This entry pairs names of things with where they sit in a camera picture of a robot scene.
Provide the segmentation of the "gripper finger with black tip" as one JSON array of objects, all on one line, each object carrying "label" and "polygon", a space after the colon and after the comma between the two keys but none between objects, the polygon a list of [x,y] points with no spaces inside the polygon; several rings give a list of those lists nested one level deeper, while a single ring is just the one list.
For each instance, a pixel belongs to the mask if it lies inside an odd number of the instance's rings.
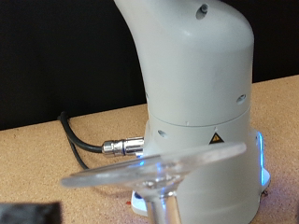
[{"label": "gripper finger with black tip", "polygon": [[59,203],[1,203],[0,224],[62,224]]}]

